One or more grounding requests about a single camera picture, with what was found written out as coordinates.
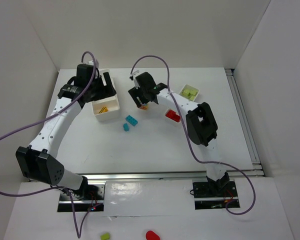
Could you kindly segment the multicolour lego tower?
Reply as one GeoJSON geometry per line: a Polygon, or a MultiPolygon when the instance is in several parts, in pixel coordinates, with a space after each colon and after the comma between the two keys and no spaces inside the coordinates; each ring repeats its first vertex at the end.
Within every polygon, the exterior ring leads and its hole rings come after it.
{"type": "Polygon", "coordinates": [[[141,106],[140,106],[140,109],[141,110],[148,110],[148,108],[149,108],[149,105],[148,104],[142,104],[141,106]]]}

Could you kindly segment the orange lego brick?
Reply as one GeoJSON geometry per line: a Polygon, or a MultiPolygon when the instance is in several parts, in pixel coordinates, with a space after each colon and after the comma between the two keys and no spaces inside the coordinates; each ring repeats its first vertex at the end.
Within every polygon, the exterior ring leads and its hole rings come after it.
{"type": "Polygon", "coordinates": [[[108,112],[109,110],[108,110],[108,108],[106,107],[106,106],[104,106],[104,107],[102,107],[101,109],[100,109],[100,111],[98,112],[99,114],[103,114],[103,113],[106,113],[106,112],[108,112]]]}

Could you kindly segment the red sloped lego brick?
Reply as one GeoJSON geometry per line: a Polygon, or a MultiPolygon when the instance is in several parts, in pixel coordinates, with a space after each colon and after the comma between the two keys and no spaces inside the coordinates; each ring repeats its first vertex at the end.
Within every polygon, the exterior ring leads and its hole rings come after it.
{"type": "Polygon", "coordinates": [[[172,114],[176,114],[176,112],[173,111],[173,110],[171,110],[171,109],[169,109],[169,110],[166,112],[165,116],[166,116],[167,118],[171,119],[171,115],[172,115],[172,114]]]}

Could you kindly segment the red curved lego brick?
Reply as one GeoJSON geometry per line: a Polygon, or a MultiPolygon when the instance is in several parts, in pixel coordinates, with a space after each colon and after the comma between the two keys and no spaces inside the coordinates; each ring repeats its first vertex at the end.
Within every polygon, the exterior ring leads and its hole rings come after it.
{"type": "Polygon", "coordinates": [[[173,113],[173,114],[170,116],[170,118],[171,118],[173,121],[175,121],[176,123],[179,123],[179,122],[181,121],[181,117],[180,117],[178,114],[176,114],[176,113],[173,113]]]}

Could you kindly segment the lime green lego brick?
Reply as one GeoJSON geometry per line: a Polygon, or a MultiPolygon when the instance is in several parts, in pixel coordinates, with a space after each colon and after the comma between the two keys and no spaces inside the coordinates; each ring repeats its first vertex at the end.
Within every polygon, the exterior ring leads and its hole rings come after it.
{"type": "Polygon", "coordinates": [[[189,92],[189,98],[193,100],[197,96],[197,94],[198,94],[198,92],[196,90],[192,89],[189,92]]]}
{"type": "Polygon", "coordinates": [[[185,89],[182,91],[182,96],[185,98],[189,98],[190,97],[190,92],[186,92],[185,89]]]}

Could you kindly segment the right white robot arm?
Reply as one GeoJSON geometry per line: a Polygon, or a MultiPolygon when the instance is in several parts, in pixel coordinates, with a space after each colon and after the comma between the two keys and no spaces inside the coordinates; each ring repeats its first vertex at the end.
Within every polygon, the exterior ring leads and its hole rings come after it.
{"type": "Polygon", "coordinates": [[[208,103],[197,103],[169,91],[164,83],[156,84],[148,72],[138,70],[131,73],[134,87],[128,90],[138,108],[153,102],[177,112],[189,141],[199,146],[202,161],[206,167],[206,178],[210,191],[220,192],[230,181],[217,149],[218,125],[208,103]]]}

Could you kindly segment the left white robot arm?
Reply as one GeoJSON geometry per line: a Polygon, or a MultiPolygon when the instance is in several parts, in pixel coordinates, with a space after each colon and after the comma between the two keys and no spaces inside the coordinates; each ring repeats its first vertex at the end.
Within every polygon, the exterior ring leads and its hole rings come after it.
{"type": "Polygon", "coordinates": [[[65,187],[78,199],[89,198],[97,192],[98,188],[90,185],[85,176],[67,170],[57,155],[70,125],[85,104],[116,93],[108,69],[100,71],[90,64],[79,64],[76,75],[60,88],[51,119],[27,147],[17,149],[15,156],[22,175],[54,187],[65,187]]]}

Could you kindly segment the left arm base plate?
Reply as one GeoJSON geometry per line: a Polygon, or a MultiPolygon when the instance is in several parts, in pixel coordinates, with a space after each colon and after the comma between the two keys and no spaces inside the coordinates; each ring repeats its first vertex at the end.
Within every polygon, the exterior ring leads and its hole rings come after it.
{"type": "MultiPolygon", "coordinates": [[[[105,188],[104,183],[94,184],[94,190],[90,190],[85,197],[79,197],[73,194],[71,191],[74,210],[75,212],[103,212],[104,211],[104,197],[105,197],[105,188]]],[[[69,194],[66,191],[62,191],[59,195],[58,213],[70,213],[72,212],[72,203],[69,194]]]]}

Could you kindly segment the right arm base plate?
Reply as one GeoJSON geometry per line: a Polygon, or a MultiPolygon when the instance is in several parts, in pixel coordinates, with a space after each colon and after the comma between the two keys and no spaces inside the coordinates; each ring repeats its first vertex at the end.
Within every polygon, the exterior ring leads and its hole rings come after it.
{"type": "Polygon", "coordinates": [[[192,183],[192,189],[189,191],[194,197],[195,210],[215,210],[228,208],[240,208],[237,187],[234,181],[230,181],[227,185],[217,193],[209,188],[207,181],[197,181],[192,183]]]}

